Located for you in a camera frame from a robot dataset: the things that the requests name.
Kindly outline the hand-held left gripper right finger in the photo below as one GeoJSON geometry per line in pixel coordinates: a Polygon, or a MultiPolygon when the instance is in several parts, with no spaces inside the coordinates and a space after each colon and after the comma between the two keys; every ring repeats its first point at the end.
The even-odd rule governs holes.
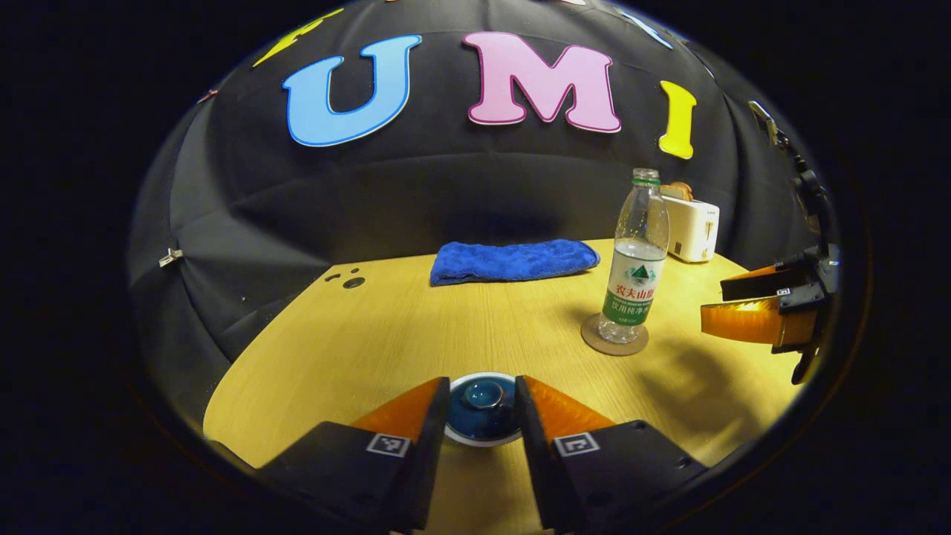
{"type": "Polygon", "coordinates": [[[616,424],[527,375],[514,382],[534,501],[556,534],[655,534],[706,465],[642,420],[616,424]]]}

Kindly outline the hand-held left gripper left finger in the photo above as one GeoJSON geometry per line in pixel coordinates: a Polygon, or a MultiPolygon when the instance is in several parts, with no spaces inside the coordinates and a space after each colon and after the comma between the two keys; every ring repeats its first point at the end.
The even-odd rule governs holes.
{"type": "Polygon", "coordinates": [[[409,389],[350,424],[322,422],[257,470],[320,515],[320,534],[424,529],[449,410],[449,379],[409,389]]]}

